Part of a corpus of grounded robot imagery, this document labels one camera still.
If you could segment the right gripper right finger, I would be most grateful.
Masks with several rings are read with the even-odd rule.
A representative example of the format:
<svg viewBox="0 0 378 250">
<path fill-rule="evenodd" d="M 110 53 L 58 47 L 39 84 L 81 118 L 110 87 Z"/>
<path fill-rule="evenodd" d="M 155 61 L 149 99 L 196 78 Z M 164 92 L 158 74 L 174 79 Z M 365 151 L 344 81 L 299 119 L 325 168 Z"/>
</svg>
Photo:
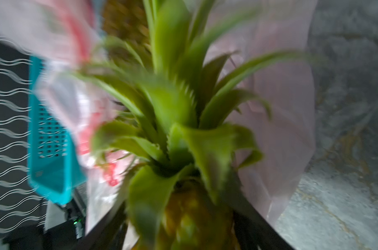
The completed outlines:
<svg viewBox="0 0 378 250">
<path fill-rule="evenodd" d="M 234 231 L 241 250 L 293 250 L 256 212 L 256 220 L 234 210 Z"/>
</svg>

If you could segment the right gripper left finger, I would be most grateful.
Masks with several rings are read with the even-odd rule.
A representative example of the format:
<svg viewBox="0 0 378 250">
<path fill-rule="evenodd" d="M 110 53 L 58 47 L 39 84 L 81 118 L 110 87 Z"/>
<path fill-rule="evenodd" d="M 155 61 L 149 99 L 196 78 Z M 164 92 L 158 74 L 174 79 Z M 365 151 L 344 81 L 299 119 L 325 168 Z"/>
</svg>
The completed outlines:
<svg viewBox="0 0 378 250">
<path fill-rule="evenodd" d="M 74 245 L 74 250 L 121 250 L 128 222 L 125 202 L 116 202 L 100 222 Z"/>
</svg>

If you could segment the small orange pineapple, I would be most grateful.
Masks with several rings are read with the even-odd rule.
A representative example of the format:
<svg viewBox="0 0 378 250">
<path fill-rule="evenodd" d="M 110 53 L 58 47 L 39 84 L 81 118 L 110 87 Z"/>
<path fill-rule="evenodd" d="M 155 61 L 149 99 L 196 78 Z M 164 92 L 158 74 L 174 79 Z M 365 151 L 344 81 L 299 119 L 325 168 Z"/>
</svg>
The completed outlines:
<svg viewBox="0 0 378 250">
<path fill-rule="evenodd" d="M 115 97 L 126 111 L 100 124 L 90 140 L 95 163 L 111 173 L 113 153 L 133 155 L 116 202 L 125 202 L 136 250 L 241 250 L 234 210 L 256 220 L 238 170 L 263 159 L 252 131 L 226 121 L 239 106 L 269 103 L 238 88 L 278 61 L 302 58 L 277 51 L 251 59 L 221 77 L 231 53 L 205 62 L 210 46 L 258 18 L 255 4 L 206 24 L 215 1 L 142 1 L 150 34 L 151 65 L 92 59 L 76 76 Z"/>
</svg>

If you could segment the pink strawberry plastic bag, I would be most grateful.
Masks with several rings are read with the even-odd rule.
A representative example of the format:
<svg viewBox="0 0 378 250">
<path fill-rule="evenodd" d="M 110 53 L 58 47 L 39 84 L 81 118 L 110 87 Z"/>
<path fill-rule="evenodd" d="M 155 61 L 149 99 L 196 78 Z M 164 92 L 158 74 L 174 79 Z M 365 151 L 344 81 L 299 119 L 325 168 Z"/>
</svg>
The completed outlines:
<svg viewBox="0 0 378 250">
<path fill-rule="evenodd" d="M 239 49 L 234 64 L 285 49 L 304 50 L 316 1 L 263 1 L 265 13 L 243 31 L 223 38 L 216 54 Z M 0 1 L 0 36 L 51 59 L 75 58 L 69 31 L 60 25 L 59 12 L 46 1 Z M 272 106 L 268 121 L 252 101 L 234 121 L 256 133 L 266 159 L 240 171 L 246 196 L 258 212 L 274 225 L 287 207 L 316 149 L 314 82 L 309 64 L 289 60 L 269 66 L 243 82 Z"/>
</svg>

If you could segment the large yellow-green pineapple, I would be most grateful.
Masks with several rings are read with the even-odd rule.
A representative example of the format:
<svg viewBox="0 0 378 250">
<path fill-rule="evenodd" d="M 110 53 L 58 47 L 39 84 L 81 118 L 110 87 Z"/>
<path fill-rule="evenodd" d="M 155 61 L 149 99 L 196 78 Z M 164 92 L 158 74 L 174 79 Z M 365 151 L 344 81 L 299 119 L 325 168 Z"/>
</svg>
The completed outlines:
<svg viewBox="0 0 378 250">
<path fill-rule="evenodd" d="M 102 30 L 108 36 L 123 41 L 108 49 L 109 58 L 119 62 L 133 61 L 146 67 L 151 65 L 150 34 L 142 1 L 109 0 L 102 9 Z"/>
</svg>

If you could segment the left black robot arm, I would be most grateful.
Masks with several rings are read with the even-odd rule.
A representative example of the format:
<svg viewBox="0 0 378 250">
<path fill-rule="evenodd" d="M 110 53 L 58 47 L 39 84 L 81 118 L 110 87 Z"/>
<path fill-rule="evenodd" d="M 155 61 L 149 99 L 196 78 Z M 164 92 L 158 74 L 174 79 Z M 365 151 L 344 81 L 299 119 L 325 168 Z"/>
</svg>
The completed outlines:
<svg viewBox="0 0 378 250">
<path fill-rule="evenodd" d="M 7 250 L 71 250 L 85 236 L 86 209 L 86 191 L 75 188 L 69 203 L 48 203 L 43 224 L 16 229 L 1 245 Z"/>
</svg>

